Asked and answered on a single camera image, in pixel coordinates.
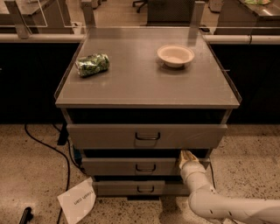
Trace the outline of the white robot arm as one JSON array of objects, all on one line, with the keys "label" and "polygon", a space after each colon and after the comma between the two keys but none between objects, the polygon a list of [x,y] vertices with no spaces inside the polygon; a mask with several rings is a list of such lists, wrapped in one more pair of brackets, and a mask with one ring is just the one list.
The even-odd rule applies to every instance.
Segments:
[{"label": "white robot arm", "polygon": [[206,169],[189,151],[182,150],[178,166],[190,195],[191,210],[212,222],[232,219],[246,224],[280,224],[280,201],[277,199],[229,198],[217,193],[206,176]]}]

